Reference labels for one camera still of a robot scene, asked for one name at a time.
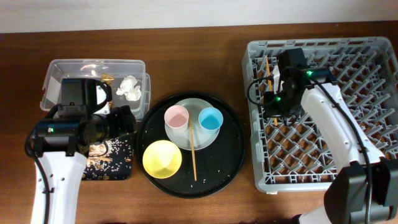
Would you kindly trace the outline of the white tissue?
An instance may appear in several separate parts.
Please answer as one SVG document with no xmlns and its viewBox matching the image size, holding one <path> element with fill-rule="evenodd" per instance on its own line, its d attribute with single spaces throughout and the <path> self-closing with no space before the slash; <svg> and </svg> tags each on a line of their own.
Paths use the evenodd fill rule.
<svg viewBox="0 0 398 224">
<path fill-rule="evenodd" d="M 123 79 L 116 94 L 124 95 L 127 101 L 138 101 L 141 98 L 141 87 L 138 85 L 137 79 L 129 75 Z"/>
</svg>

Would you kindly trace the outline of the yellow plastic bowl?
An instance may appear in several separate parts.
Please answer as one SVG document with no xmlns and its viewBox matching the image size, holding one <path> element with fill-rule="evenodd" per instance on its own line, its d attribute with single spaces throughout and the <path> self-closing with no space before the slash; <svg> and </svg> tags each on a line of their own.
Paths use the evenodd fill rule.
<svg viewBox="0 0 398 224">
<path fill-rule="evenodd" d="M 151 177 L 166 179 L 179 170 L 182 165 L 182 153 L 171 141 L 155 141 L 145 149 L 142 165 Z"/>
</svg>

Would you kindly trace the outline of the pink plastic cup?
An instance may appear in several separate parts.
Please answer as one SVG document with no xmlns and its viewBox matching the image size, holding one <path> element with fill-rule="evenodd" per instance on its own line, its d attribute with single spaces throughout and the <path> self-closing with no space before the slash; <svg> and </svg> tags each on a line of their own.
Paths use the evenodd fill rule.
<svg viewBox="0 0 398 224">
<path fill-rule="evenodd" d="M 187 130 L 189 117 L 189 112 L 184 106 L 173 105 L 165 111 L 164 121 L 175 134 L 180 134 Z"/>
</svg>

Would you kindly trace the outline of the gold foil snack wrapper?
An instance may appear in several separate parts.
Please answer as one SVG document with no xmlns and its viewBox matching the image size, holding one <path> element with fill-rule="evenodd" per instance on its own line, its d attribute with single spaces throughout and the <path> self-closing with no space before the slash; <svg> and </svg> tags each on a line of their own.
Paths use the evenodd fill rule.
<svg viewBox="0 0 398 224">
<path fill-rule="evenodd" d="M 111 86 L 112 82 L 114 81 L 114 77 L 108 73 L 101 74 L 101 82 L 106 83 L 107 85 Z"/>
</svg>

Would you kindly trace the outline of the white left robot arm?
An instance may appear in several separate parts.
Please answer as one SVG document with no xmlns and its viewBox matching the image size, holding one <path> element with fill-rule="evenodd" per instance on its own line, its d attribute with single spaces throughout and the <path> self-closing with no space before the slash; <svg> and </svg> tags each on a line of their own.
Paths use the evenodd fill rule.
<svg viewBox="0 0 398 224">
<path fill-rule="evenodd" d="M 112 99 L 111 87 L 100 80 L 62 80 L 61 102 L 24 143 L 36 173 L 31 223 L 74 223 L 90 146 L 134 133 L 136 119 L 128 105 L 98 112 Z"/>
</svg>

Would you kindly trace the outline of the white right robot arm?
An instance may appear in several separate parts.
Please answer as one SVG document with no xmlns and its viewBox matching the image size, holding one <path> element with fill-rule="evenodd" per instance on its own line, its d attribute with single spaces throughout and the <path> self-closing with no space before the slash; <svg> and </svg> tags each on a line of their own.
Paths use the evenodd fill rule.
<svg viewBox="0 0 398 224">
<path fill-rule="evenodd" d="M 397 216 L 397 160 L 388 160 L 360 128 L 329 68 L 311 68 L 301 48 L 277 57 L 277 91 L 265 94 L 268 117 L 303 109 L 328 146 L 337 176 L 323 205 L 296 215 L 294 223 L 377 223 Z"/>
</svg>

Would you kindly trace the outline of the blue plastic cup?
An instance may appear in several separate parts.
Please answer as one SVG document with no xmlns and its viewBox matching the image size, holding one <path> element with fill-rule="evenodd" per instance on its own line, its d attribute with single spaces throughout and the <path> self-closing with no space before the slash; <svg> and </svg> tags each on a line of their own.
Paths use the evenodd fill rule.
<svg viewBox="0 0 398 224">
<path fill-rule="evenodd" d="M 198 116 L 200 128 L 205 134 L 214 134 L 219 131 L 223 120 L 221 111 L 214 107 L 201 110 Z"/>
</svg>

